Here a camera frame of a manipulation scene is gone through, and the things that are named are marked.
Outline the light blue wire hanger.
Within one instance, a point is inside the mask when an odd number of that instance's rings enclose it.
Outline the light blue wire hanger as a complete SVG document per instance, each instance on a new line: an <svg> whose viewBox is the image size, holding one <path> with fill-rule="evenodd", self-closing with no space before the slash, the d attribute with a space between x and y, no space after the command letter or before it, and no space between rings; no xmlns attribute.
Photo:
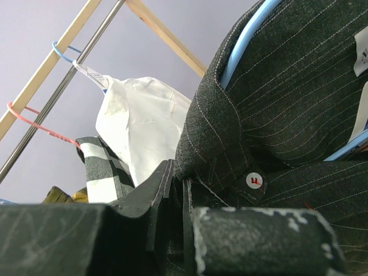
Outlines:
<svg viewBox="0 0 368 276"><path fill-rule="evenodd" d="M227 65L220 79L222 88L227 88L236 70L236 67L240 62L240 59L247 48L248 43L252 39L252 36L281 2L282 1L264 1L257 9L255 14L247 22L231 51ZM363 129L358 136L355 136L354 139L350 140L344 147L325 158L324 162L343 159L351 154L364 151L367 148L367 129L365 129L366 121L367 120L365 120Z"/></svg>

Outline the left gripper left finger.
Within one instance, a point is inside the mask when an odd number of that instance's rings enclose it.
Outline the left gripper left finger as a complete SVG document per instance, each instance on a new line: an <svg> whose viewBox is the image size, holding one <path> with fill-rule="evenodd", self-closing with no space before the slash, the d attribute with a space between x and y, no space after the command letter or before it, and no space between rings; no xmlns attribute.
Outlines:
<svg viewBox="0 0 368 276"><path fill-rule="evenodd" d="M109 205L2 205L1 274L164 275L173 164Z"/></svg>

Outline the dark pinstriped shirt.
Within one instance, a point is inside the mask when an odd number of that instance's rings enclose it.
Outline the dark pinstriped shirt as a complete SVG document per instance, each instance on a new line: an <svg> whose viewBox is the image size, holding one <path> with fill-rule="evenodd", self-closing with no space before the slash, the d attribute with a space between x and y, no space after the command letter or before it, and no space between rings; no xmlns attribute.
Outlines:
<svg viewBox="0 0 368 276"><path fill-rule="evenodd" d="M351 135L367 74L354 36L366 1L282 1L252 36L229 84L220 78L255 3L220 44L189 107L170 197L184 184L234 207L305 208L332 224L349 275L367 273L367 153L329 162Z"/></svg>

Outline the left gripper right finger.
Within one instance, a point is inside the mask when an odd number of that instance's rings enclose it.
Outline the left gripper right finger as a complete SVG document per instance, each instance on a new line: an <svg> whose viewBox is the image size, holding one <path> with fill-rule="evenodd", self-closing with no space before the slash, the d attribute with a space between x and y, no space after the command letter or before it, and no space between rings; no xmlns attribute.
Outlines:
<svg viewBox="0 0 368 276"><path fill-rule="evenodd" d="M346 275L334 230L307 209L236 208L183 183L186 275Z"/></svg>

